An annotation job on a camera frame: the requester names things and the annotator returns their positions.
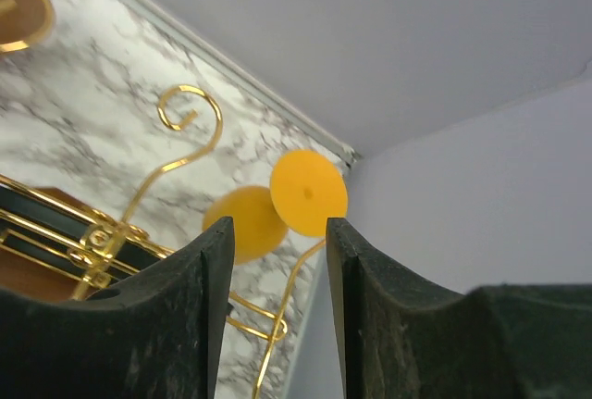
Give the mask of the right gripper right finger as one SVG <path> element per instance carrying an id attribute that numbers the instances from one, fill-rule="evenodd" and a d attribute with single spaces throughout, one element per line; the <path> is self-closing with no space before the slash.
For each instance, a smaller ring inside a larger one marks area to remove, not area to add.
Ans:
<path id="1" fill-rule="evenodd" d="M 466 294 L 327 223 L 327 269 L 348 398 L 587 398 L 591 288 L 482 286 Z"/>

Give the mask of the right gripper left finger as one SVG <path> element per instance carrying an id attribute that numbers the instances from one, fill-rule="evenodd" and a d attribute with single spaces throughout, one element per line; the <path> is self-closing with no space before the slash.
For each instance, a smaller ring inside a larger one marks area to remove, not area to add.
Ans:
<path id="1" fill-rule="evenodd" d="M 233 221 L 84 301 L 1 293 L 5 398 L 211 398 L 234 262 Z"/>

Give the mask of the orange plastic wine glass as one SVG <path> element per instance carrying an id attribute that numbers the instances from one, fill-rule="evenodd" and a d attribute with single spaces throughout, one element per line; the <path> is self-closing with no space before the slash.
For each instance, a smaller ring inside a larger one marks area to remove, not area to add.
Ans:
<path id="1" fill-rule="evenodd" d="M 276 250 L 289 231 L 317 238 L 329 218 L 343 218 L 348 192 L 338 168 L 312 150 L 293 150 L 273 167 L 269 184 L 240 187 L 215 200 L 202 228 L 220 218 L 234 223 L 235 263 L 246 264 Z"/>

